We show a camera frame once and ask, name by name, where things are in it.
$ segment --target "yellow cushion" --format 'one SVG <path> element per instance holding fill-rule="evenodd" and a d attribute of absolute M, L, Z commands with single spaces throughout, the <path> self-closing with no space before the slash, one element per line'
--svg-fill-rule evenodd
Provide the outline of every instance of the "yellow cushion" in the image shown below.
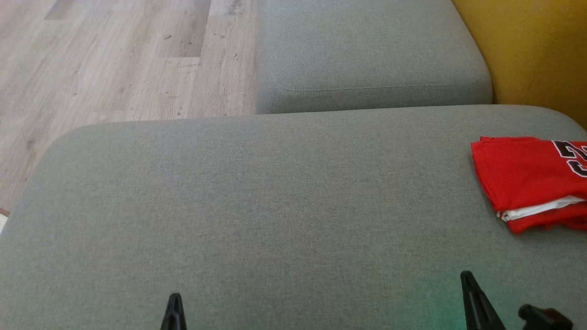
<path fill-rule="evenodd" d="M 587 128 L 587 0 L 453 0 L 494 101 L 548 107 Z"/>

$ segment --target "gray sofa seat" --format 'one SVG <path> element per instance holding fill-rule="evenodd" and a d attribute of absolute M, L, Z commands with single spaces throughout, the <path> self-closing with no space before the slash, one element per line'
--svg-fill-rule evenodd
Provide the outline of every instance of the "gray sofa seat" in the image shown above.
<path fill-rule="evenodd" d="M 265 0 L 260 16 L 258 113 L 491 103 L 450 0 Z"/>
<path fill-rule="evenodd" d="M 529 106 L 85 127 L 44 155 L 0 236 L 1 329 L 464 329 L 471 270 L 587 326 L 587 235 L 513 235 L 474 175 L 480 135 L 587 140 Z"/>

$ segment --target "folded red shirt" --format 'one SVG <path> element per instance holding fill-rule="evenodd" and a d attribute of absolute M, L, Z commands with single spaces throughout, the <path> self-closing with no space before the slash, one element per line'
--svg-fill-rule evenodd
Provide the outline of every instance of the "folded red shirt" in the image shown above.
<path fill-rule="evenodd" d="M 555 224 L 587 230 L 587 142 L 482 137 L 471 151 L 493 209 L 513 232 Z"/>

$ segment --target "wooden floor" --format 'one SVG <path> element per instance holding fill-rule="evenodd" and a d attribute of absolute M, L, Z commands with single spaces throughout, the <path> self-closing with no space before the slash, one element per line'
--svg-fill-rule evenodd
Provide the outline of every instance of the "wooden floor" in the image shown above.
<path fill-rule="evenodd" d="M 257 0 L 0 0 L 0 207 L 59 136 L 253 113 Z"/>

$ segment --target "black plastic object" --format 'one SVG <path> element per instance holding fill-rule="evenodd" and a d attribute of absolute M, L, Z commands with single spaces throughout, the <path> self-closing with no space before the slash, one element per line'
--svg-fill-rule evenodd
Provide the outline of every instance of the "black plastic object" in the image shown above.
<path fill-rule="evenodd" d="M 518 316 L 526 321 L 524 330 L 571 330 L 573 322 L 556 309 L 540 309 L 532 305 L 519 308 Z"/>
<path fill-rule="evenodd" d="M 163 316 L 163 322 L 161 323 L 161 330 L 187 330 L 180 294 L 169 296 L 165 316 Z"/>
<path fill-rule="evenodd" d="M 505 330 L 504 324 L 501 323 L 472 272 L 461 273 L 461 284 L 467 330 Z"/>

